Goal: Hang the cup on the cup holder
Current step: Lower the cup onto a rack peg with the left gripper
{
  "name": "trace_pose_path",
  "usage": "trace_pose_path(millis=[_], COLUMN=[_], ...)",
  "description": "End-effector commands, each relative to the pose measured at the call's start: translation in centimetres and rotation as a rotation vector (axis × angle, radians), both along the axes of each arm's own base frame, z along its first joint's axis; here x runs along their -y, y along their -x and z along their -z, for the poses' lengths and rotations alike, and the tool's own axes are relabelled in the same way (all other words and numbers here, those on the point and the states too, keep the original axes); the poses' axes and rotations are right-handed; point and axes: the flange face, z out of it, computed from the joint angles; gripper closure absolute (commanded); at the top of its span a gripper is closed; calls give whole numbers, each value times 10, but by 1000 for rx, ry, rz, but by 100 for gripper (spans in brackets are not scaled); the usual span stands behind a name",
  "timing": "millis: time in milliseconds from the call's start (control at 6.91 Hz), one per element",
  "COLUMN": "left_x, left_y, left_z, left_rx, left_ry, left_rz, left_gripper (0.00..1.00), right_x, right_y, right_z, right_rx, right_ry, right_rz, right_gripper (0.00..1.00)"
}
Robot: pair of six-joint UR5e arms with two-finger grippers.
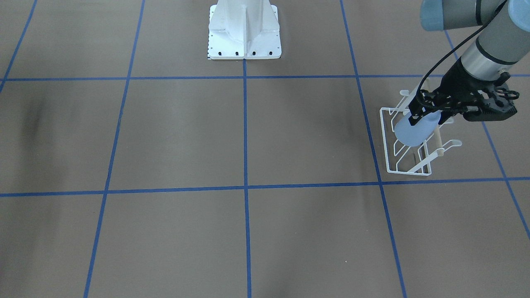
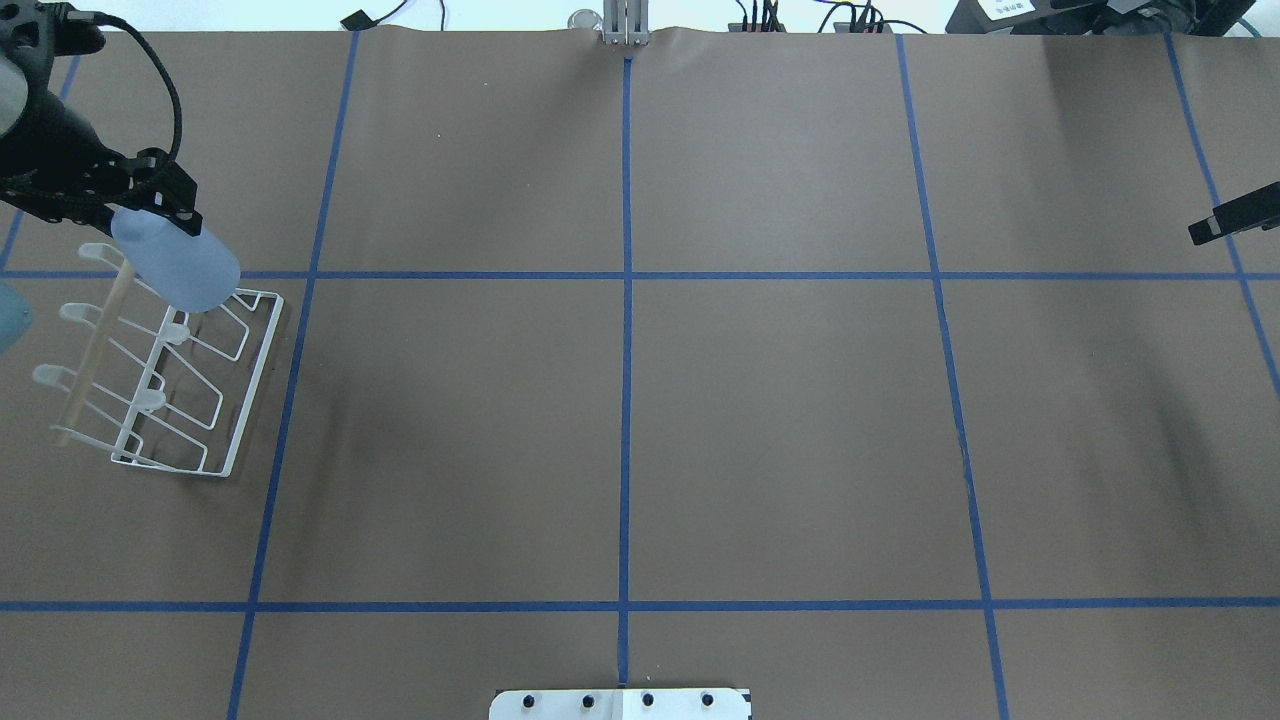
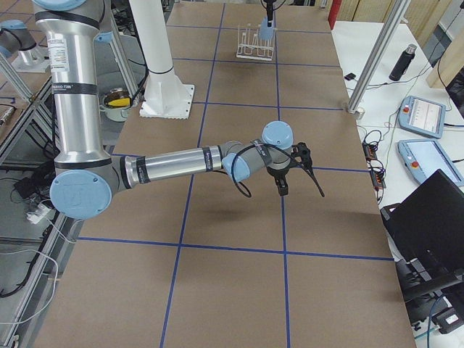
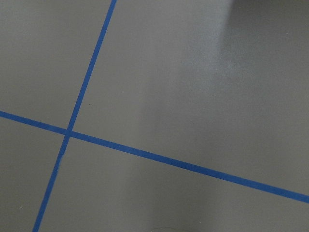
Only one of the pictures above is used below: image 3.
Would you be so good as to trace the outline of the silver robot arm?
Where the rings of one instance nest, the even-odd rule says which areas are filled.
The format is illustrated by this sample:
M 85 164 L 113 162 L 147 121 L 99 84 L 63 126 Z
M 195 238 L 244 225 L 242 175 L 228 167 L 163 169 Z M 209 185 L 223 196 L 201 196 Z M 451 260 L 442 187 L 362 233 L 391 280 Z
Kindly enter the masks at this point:
M 282 121 L 243 145 L 229 141 L 155 157 L 112 156 L 102 145 L 94 43 L 109 20 L 106 1 L 36 1 L 37 25 L 46 34 L 60 153 L 50 198 L 57 210 L 89 219 L 113 196 L 138 184 L 225 170 L 238 183 L 266 169 L 276 183 L 296 166 L 293 132 Z

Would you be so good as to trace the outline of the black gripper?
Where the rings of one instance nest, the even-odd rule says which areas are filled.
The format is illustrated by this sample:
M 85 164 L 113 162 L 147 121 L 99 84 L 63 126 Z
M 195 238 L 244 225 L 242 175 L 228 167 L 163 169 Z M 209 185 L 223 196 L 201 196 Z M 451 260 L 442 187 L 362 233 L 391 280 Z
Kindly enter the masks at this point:
M 262 0 L 261 3 L 266 8 L 267 27 L 273 26 L 274 10 L 281 7 L 281 4 L 276 4 L 277 0 Z
M 278 187 L 279 195 L 287 195 L 289 189 L 286 182 L 286 175 L 289 172 L 289 166 L 285 166 L 280 169 L 275 169 L 274 167 L 267 166 L 266 170 L 274 178 L 275 184 Z

